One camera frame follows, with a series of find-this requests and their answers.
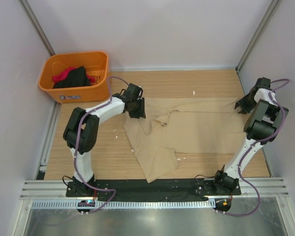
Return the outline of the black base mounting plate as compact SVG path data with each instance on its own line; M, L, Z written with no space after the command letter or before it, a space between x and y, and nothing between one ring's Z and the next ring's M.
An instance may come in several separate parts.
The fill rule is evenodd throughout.
M213 184L209 178L157 179L148 183L143 179L102 179L90 185L100 189L115 189L113 202L197 202L211 196L239 196L237 184L233 191Z

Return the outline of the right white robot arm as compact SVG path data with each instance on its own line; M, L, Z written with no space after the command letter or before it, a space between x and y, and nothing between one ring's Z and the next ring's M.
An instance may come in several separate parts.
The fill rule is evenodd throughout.
M252 157L267 143L275 140L282 129L289 109L279 104L276 91L290 82L289 79L258 78L255 85L235 103L240 114L250 114L244 125L246 138L231 161L214 176L212 190L218 195L229 195L239 189L242 171Z

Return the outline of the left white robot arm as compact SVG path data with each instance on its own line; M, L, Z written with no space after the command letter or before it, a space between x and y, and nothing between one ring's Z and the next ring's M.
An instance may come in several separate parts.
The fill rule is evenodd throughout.
M111 94L107 101L87 109L72 111L63 139L73 156L74 175L67 184L67 197L90 197L95 188L91 166L91 150L95 146L99 126L110 118L128 113L130 118L145 118L145 99L140 86L129 83L126 89Z

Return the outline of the orange plastic basket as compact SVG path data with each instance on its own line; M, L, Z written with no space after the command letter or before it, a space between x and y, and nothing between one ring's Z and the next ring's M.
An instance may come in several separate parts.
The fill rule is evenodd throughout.
M70 70L84 67L90 86L54 88L54 77L64 79ZM109 57L102 51L58 54L43 67L38 85L58 103L104 101L109 97L106 79L111 75Z

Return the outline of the beige t shirt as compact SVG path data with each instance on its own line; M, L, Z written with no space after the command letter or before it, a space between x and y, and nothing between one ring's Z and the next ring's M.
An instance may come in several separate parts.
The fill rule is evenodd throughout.
M243 143L237 98L146 98L146 118L124 129L148 183L178 166L175 153L235 153Z

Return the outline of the aluminium frame rail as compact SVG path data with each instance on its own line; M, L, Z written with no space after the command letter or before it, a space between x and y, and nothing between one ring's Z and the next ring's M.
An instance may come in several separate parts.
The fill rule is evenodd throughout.
M288 190L281 177L249 177L261 197L288 197ZM60 180L27 180L20 198L23 200L64 199L66 186Z

